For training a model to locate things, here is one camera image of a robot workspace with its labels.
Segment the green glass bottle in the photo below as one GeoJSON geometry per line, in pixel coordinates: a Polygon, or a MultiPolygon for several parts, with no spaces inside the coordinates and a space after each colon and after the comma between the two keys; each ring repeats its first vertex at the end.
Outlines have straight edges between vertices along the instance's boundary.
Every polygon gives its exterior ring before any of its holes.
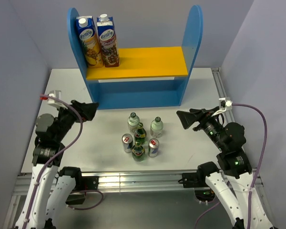
{"type": "Polygon", "coordinates": [[[147,132],[143,127],[143,123],[139,122],[134,132],[135,141],[138,141],[143,145],[146,141],[146,135],[147,135],[147,132]]]}
{"type": "Polygon", "coordinates": [[[143,161],[145,158],[145,148],[140,141],[135,141],[132,147],[133,159],[137,162],[143,161]]]}

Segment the energy drink can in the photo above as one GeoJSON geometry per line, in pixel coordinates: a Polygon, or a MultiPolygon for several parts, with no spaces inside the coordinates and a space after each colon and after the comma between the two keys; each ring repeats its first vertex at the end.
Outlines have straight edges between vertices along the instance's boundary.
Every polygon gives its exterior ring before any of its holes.
{"type": "Polygon", "coordinates": [[[123,150],[126,153],[130,153],[132,151],[133,147],[133,137],[131,134],[124,134],[122,136],[122,144],[123,144],[123,150]]]}
{"type": "Polygon", "coordinates": [[[152,138],[148,144],[148,156],[156,157],[159,152],[159,141],[156,138],[152,138]]]}

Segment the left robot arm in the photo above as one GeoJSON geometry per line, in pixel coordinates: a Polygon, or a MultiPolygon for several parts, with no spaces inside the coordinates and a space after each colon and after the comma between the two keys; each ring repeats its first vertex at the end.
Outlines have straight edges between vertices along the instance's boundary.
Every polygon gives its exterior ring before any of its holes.
{"type": "Polygon", "coordinates": [[[42,114],[36,120],[31,182],[16,229],[53,229],[71,192],[84,188],[80,168],[59,168],[68,149],[62,140],[74,123],[91,121],[99,104],[72,100],[71,104],[54,102],[53,106],[57,117],[42,114]]]}

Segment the clear glass bottle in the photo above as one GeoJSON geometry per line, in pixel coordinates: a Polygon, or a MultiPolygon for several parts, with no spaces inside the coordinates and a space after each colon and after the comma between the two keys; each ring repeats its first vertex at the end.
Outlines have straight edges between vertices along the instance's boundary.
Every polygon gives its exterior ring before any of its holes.
{"type": "Polygon", "coordinates": [[[140,122],[139,116],[135,112],[132,112],[127,120],[128,128],[131,133],[135,132],[139,122],[140,122]]]}
{"type": "Polygon", "coordinates": [[[160,117],[156,117],[150,126],[150,134],[153,138],[159,138],[162,136],[163,122],[160,117]]]}

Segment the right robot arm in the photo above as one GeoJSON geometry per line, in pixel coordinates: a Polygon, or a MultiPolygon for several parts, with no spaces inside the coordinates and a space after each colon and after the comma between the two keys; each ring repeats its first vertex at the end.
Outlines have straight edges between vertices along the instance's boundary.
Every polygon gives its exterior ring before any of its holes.
{"type": "Polygon", "coordinates": [[[219,111],[215,107],[176,112],[184,129],[197,123],[193,130],[203,130],[220,151],[217,164],[206,162],[198,166],[193,183],[211,188],[234,229],[272,229],[255,188],[258,173],[252,171],[242,149],[246,143],[245,128],[236,122],[223,126],[217,120],[219,111]]]}

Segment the green glass bottle front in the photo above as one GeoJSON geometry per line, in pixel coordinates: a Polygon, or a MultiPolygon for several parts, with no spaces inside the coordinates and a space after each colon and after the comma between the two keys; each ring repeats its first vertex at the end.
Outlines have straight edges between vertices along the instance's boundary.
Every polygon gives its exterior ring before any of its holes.
{"type": "Polygon", "coordinates": [[[145,158],[145,148],[140,141],[135,141],[132,147],[133,159],[137,162],[143,161],[145,158]]]}

